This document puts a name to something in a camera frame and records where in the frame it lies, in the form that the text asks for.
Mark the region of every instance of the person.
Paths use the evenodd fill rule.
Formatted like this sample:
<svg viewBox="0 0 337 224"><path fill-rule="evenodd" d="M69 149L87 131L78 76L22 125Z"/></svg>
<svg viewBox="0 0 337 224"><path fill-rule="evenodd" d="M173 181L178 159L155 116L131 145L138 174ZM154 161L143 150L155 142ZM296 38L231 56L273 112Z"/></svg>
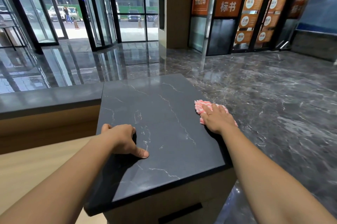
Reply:
<svg viewBox="0 0 337 224"><path fill-rule="evenodd" d="M67 7L64 7L64 13L65 13L65 22L68 23L68 21L72 24L72 20L69 16L69 10Z"/></svg>
<svg viewBox="0 0 337 224"><path fill-rule="evenodd" d="M225 141L239 182L260 224L336 224L337 220L295 178L263 154L222 106L203 106L205 125ZM101 134L0 216L9 223L75 223L86 195L111 153L147 158L131 125L104 124Z"/></svg>

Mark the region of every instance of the marble floor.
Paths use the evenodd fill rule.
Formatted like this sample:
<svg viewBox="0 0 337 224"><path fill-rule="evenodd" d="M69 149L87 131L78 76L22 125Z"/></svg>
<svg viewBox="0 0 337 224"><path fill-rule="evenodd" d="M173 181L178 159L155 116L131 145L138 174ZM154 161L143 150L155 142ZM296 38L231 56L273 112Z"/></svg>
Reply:
<svg viewBox="0 0 337 224"><path fill-rule="evenodd" d="M337 217L337 66L293 52L202 58L193 50L121 43L93 54L64 42L33 55L0 50L0 93L181 73L226 105L242 132ZM217 223L255 223L237 184Z"/></svg>

